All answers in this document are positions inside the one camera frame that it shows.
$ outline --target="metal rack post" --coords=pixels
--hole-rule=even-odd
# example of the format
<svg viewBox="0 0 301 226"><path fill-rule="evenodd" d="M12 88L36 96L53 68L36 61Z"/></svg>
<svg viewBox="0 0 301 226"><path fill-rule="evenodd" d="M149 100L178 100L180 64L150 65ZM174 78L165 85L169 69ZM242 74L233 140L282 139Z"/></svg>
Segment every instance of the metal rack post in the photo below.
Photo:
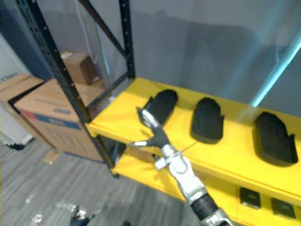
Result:
<svg viewBox="0 0 301 226"><path fill-rule="evenodd" d="M131 17L130 17L130 3L129 0L119 0L120 8L120 18L122 25L122 33L125 47L122 48L121 44L118 42L117 38L113 35L108 25L100 17L96 9L90 3L89 0L79 0L86 11L94 19L94 21L100 26L104 31L116 49L124 57L127 62L127 72L121 75L117 80L115 80L99 97L97 97L88 106L88 109L94 108L98 103L103 101L119 84L121 84L126 78L135 78L135 63L134 63L134 49L132 40L132 29L131 29Z"/></svg>
<svg viewBox="0 0 301 226"><path fill-rule="evenodd" d="M65 68L60 53L49 32L44 17L36 0L16 0L24 20L36 40L45 60L51 68L53 76L58 80L62 90L70 101L82 124L91 122L87 108L84 106L70 75ZM108 168L114 163L100 137L90 137Z"/></svg>

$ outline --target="gray carpet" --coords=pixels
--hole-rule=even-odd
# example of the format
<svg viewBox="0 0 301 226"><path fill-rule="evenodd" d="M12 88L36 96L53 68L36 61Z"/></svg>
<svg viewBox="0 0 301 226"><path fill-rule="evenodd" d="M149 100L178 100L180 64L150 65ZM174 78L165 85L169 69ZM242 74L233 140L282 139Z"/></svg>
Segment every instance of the gray carpet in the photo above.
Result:
<svg viewBox="0 0 301 226"><path fill-rule="evenodd" d="M61 203L80 204L88 212L105 203L89 226L197 226L186 204L130 179L111 176L106 166L62 154L53 165L41 159L50 150L39 141L24 150L0 147L4 159L2 226L28 226L36 214L43 226L67 226L70 212Z"/></svg>

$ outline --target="cardboard piece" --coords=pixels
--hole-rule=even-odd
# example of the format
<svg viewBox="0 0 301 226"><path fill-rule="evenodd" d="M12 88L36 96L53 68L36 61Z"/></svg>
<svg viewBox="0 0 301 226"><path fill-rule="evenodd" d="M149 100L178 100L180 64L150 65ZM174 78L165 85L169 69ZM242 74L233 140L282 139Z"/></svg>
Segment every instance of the cardboard piece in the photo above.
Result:
<svg viewBox="0 0 301 226"><path fill-rule="evenodd" d="M0 84L0 101L5 110L33 137L53 147L53 145L36 130L30 122L14 107L19 99L43 84L43 80L28 74L19 74Z"/></svg>
<svg viewBox="0 0 301 226"><path fill-rule="evenodd" d="M60 154L54 150L50 150L42 159L43 162L52 165L53 162L60 156Z"/></svg>
<svg viewBox="0 0 301 226"><path fill-rule="evenodd" d="M64 51L61 58L74 83L89 85L95 79L96 72L88 54Z"/></svg>
<svg viewBox="0 0 301 226"><path fill-rule="evenodd" d="M103 89L83 84L75 84L75 87L85 106L103 92ZM15 106L56 148L102 161L57 80L46 82L19 100Z"/></svg>

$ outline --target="yellow shelf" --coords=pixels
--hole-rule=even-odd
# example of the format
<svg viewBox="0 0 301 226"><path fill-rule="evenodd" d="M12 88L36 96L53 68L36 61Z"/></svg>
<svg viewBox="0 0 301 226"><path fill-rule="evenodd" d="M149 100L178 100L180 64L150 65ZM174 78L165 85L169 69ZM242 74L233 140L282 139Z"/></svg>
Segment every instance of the yellow shelf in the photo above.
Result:
<svg viewBox="0 0 301 226"><path fill-rule="evenodd" d="M89 131L94 136L100 134L123 143L150 138L151 131L139 122L135 107L144 106L149 97L154 97L164 89L174 89L178 94L177 105L164 129L178 150L194 144L184 155L190 159L195 169L301 206L301 162L289 167L277 167L256 156L252 137L253 122L264 109L136 78L113 103L88 124ZM204 97L214 98L225 115L224 136L216 145L196 143L190 136L194 108ZM266 111L276 114L286 124L288 133L296 135L295 143L301 158L301 119ZM158 152L155 148L144 150Z"/></svg>
<svg viewBox="0 0 301 226"><path fill-rule="evenodd" d="M153 163L154 160L151 157L138 153L133 148L128 148L113 171L185 201L177 182L167 169L158 171L155 169ZM299 207L295 207L297 219L275 216L271 210L270 198L261 195L261 208L255 210L239 203L238 186L210 175L197 172L196 174L203 180L208 192L214 198L217 205L222 207L238 223L246 226L300 226L301 224L301 209Z"/></svg>

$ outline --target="light blue pole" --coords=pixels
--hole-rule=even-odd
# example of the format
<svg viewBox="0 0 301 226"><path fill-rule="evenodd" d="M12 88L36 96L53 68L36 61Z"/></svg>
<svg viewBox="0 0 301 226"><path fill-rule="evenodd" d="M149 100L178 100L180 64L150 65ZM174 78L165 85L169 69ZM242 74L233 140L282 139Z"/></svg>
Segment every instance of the light blue pole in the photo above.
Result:
<svg viewBox="0 0 301 226"><path fill-rule="evenodd" d="M284 50L280 60L275 64L273 69L270 71L263 85L260 87L257 94L254 96L251 101L251 105L257 107L260 102L264 99L269 90L273 87L279 77L282 75L284 70L290 64L294 56L297 54L301 48L301 30L299 30L291 42L288 44Z"/></svg>

